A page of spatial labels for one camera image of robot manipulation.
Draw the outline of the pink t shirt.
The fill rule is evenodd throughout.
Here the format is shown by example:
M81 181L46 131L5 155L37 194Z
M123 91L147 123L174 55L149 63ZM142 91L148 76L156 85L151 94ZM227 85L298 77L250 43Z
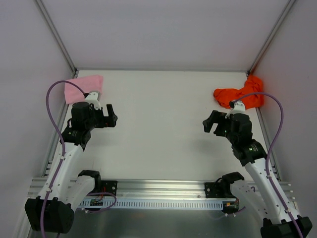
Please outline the pink t shirt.
M92 91L97 91L100 94L103 93L103 83L104 77L101 75L91 75L85 77L79 77L74 79L69 79L69 82L76 84L84 93L90 93ZM84 95L81 91L69 84L64 84L64 96L66 104L74 104L77 102L84 101Z

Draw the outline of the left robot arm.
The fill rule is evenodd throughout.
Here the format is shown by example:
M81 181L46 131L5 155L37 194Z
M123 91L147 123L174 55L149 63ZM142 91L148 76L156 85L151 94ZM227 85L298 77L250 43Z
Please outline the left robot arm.
M70 187L72 171L96 128L115 127L117 115L111 104L106 106L108 115L93 103L78 102L71 108L71 118L61 135L59 160L36 198L25 203L25 212L31 229L46 233L66 234L70 231L75 210L88 195L96 195L102 189L98 171L83 170L76 183Z

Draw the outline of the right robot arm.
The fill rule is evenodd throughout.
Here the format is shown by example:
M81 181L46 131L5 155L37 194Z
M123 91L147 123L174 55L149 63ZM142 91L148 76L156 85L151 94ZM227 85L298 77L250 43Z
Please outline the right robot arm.
M225 137L231 144L234 156L252 177L259 194L248 186L238 172L223 175L220 193L243 201L247 210L262 222L263 238L305 238L313 225L309 217L303 217L287 198L276 177L262 145L253 139L252 123L246 114L227 115L212 111L203 121L204 131L209 133L213 124L216 136Z

